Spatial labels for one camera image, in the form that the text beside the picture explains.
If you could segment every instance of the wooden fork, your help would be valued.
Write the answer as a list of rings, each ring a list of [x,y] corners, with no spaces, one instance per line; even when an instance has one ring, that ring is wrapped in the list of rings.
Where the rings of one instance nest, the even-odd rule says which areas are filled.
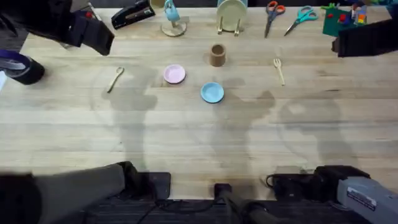
[[[285,79],[284,79],[284,74],[282,73],[282,61],[280,61],[279,58],[275,58],[274,59],[274,66],[275,66],[275,68],[278,69],[280,81],[282,82],[282,86],[284,86],[285,85]]]

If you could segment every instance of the blue cup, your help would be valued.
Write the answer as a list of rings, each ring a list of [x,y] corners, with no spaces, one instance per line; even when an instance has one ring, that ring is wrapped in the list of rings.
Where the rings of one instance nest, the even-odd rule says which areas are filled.
[[[175,8],[173,0],[166,0],[164,2],[164,12],[166,13],[167,19],[171,22],[177,22],[180,20],[180,15]]]

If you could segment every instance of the orange scissors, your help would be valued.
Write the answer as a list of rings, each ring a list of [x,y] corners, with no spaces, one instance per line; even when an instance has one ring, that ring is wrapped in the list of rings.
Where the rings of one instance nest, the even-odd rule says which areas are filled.
[[[286,9],[283,5],[278,5],[277,1],[271,1],[268,3],[266,7],[266,11],[268,14],[268,21],[266,26],[266,32],[264,34],[264,38],[267,38],[269,33],[269,28],[271,27],[272,21],[279,15],[285,13]]]

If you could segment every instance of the black cloth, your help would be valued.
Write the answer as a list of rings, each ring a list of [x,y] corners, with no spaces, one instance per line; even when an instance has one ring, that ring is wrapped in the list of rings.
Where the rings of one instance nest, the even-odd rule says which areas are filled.
[[[42,201],[31,175],[0,175],[0,223],[36,224]]]

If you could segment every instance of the white label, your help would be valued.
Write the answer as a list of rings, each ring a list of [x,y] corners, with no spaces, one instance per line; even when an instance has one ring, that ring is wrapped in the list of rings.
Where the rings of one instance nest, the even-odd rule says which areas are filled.
[[[361,205],[367,207],[368,209],[375,211],[377,202],[371,197],[368,197],[367,195],[355,190],[352,187],[347,188],[347,196]]]

